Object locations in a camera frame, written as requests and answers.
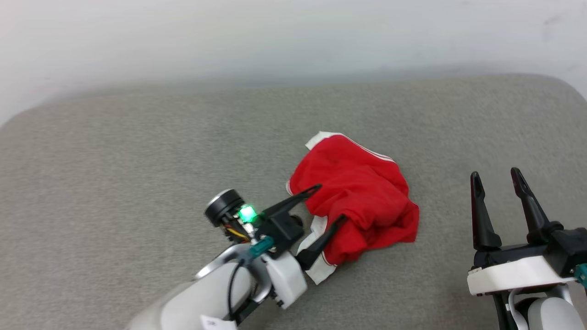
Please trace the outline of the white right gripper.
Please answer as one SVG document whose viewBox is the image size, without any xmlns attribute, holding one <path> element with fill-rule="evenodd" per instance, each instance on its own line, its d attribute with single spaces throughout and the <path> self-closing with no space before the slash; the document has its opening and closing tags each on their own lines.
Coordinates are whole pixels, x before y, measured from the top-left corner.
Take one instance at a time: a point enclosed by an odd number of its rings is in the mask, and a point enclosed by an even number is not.
<svg viewBox="0 0 587 330">
<path fill-rule="evenodd" d="M 563 230 L 559 221 L 549 221 L 526 178 L 517 167 L 511 168 L 512 184 L 526 217 L 527 243 L 548 243 L 552 232 Z M 472 246 L 476 250 L 467 284 L 471 295 L 493 294 L 519 288 L 554 286 L 574 281 L 561 277 L 543 257 L 546 246 L 518 245 L 500 249 L 501 238 L 484 202 L 486 192 L 477 171 L 471 173 Z"/>
</svg>

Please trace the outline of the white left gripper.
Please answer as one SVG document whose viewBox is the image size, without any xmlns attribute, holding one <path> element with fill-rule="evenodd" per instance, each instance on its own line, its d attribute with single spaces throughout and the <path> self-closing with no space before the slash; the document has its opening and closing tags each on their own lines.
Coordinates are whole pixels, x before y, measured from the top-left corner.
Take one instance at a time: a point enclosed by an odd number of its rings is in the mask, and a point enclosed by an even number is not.
<svg viewBox="0 0 587 330">
<path fill-rule="evenodd" d="M 279 215 L 289 214 L 296 205 L 308 200 L 316 194 L 322 185 L 317 184 L 298 194 L 279 201 L 262 211 L 264 219 L 272 219 Z M 326 228 L 310 246 L 302 249 L 296 258 L 290 252 L 271 253 L 268 251 L 262 254 L 262 263 L 265 267 L 264 275 L 266 285 L 262 284 L 264 300 L 273 299 L 281 309 L 287 309 L 293 305 L 307 290 L 307 284 L 303 271 L 308 271 L 321 256 L 324 249 L 331 242 L 338 230 L 346 223 L 345 214 L 340 215 L 330 227 Z"/>
</svg>

